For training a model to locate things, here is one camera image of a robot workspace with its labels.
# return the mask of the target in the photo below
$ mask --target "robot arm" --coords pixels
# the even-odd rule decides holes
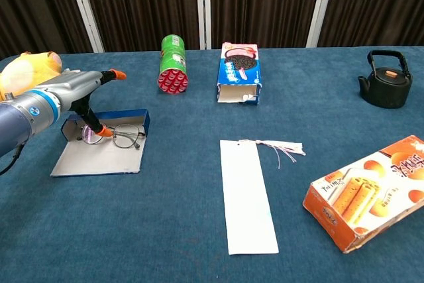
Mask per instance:
[[[91,93],[111,80],[124,80],[117,70],[64,72],[17,97],[0,103],[0,157],[51,124],[67,111],[75,111],[98,135],[111,136],[89,107]]]

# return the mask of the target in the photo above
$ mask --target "brown curtain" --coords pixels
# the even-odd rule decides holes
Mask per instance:
[[[76,0],[0,4],[0,59],[24,51],[92,52]]]
[[[159,50],[167,34],[199,48],[197,0],[90,0],[105,51]]]
[[[315,0],[211,0],[212,47],[224,41],[305,46],[314,6]]]
[[[329,0],[318,46],[424,45],[424,0]]]

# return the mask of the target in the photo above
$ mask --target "string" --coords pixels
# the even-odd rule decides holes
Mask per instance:
[[[306,153],[302,149],[303,145],[300,142],[260,141],[258,139],[255,141],[250,139],[241,139],[239,142],[255,142],[256,144],[263,144],[272,147],[276,151],[278,157],[278,169],[280,169],[280,155],[278,154],[278,150],[286,154],[292,162],[296,162],[296,159],[290,154],[290,152],[306,156]]]

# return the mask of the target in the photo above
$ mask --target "yellow stuffed toy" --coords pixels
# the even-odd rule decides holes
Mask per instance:
[[[62,73],[62,61],[55,52],[22,53],[0,73],[0,101],[6,93],[14,96]]]

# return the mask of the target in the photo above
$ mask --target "teapot lid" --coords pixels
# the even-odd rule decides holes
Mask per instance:
[[[376,75],[379,80],[389,84],[401,85],[406,82],[405,74],[391,68],[376,68]]]

